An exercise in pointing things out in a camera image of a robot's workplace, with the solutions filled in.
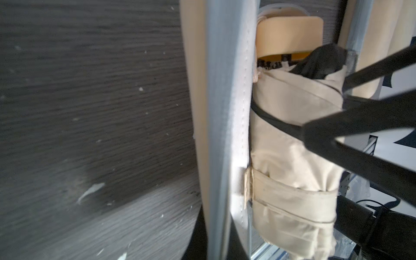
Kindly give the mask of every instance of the black cable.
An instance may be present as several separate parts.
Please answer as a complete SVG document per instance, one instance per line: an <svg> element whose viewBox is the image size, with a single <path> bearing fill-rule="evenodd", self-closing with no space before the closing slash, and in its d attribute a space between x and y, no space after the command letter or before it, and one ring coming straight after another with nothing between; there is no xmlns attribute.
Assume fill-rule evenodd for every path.
<svg viewBox="0 0 416 260"><path fill-rule="evenodd" d="M389 209L388 207L386 207L385 205L383 205L383 204L379 203L378 201L374 201L374 200L360 200L360 201L357 201L356 203L360 203L360 202L362 202L362 201L371 201L371 202L374 202L374 203L379 204L380 206L382 206L382 207L384 207L384 208L386 208L386 209L388 209L388 210L391 210L391 209Z"/></svg>
<svg viewBox="0 0 416 260"><path fill-rule="evenodd" d="M251 109L264 121L268 122L275 128L279 129L287 133L288 135L295 137L298 140L302 141L302 128L300 126L292 125L285 123L274 116L270 115L263 109L261 109L256 102L254 102L254 98L251 97Z"/></svg>

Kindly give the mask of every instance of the beige fabric pouch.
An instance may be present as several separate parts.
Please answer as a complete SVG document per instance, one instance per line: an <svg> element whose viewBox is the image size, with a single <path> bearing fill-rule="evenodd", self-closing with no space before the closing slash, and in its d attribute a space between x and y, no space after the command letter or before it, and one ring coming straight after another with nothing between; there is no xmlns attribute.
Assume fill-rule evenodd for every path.
<svg viewBox="0 0 416 260"><path fill-rule="evenodd" d="M304 123L341 111L346 67L322 80L289 73L292 67L259 69L253 99L286 123ZM333 226L343 169L308 151L250 112L252 169L246 176L253 199L253 225L265 241L293 259L327 259L333 254Z"/></svg>

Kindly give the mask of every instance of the white paint chip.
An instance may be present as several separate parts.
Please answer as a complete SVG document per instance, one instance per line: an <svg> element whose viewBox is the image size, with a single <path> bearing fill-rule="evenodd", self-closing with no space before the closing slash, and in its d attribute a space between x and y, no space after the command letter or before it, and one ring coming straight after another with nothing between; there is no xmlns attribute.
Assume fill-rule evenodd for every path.
<svg viewBox="0 0 416 260"><path fill-rule="evenodd" d="M104 251L104 248L101 249L101 251L98 252L97 256L99 256Z"/></svg>
<svg viewBox="0 0 416 260"><path fill-rule="evenodd" d="M127 252L122 254L117 260L126 260L126 257L127 257Z"/></svg>
<svg viewBox="0 0 416 260"><path fill-rule="evenodd" d="M77 204L81 204L81 201L83 198L87 197L89 194L96 192L97 190L101 189L105 186L104 182L101 182L99 184L93 184L84 194L81 195L81 197L78 198Z"/></svg>

